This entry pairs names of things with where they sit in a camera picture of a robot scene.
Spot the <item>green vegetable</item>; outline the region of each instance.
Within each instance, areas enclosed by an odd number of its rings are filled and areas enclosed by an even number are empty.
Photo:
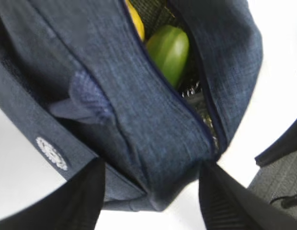
[[[177,88],[189,53],[189,39],[180,28],[166,25],[147,42],[147,50],[169,83]]]

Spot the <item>bag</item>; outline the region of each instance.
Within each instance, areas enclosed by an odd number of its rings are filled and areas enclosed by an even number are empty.
[[[0,0],[0,108],[68,181],[0,229],[92,230],[102,207],[163,211],[198,178],[209,230],[297,227],[216,165],[262,62],[247,1],[132,2],[147,35],[164,23],[188,33],[203,112],[152,62],[124,0]]]

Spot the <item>white table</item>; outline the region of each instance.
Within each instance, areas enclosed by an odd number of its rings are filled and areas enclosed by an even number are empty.
[[[248,111],[219,165],[248,186],[258,171],[254,157],[297,118],[297,0],[249,0],[264,43],[264,61]],[[0,219],[43,198],[65,180],[0,110]],[[205,229],[197,182],[163,213],[102,211],[97,229]]]

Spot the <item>yellow pepper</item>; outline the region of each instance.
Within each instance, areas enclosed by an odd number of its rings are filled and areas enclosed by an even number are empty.
[[[133,7],[133,5],[131,4],[131,2],[129,0],[126,0],[128,9],[129,9],[129,13],[133,19],[134,25],[138,31],[139,37],[141,38],[142,41],[144,41],[144,25],[143,22],[138,14],[138,12],[136,11],[136,9]]]

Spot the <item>white logo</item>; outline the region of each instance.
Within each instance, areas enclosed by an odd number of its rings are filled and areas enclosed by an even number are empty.
[[[64,171],[68,170],[67,163],[61,156],[61,154],[46,140],[41,137],[36,139],[36,142],[41,149],[41,151],[49,158],[51,162],[56,164],[56,166]]]

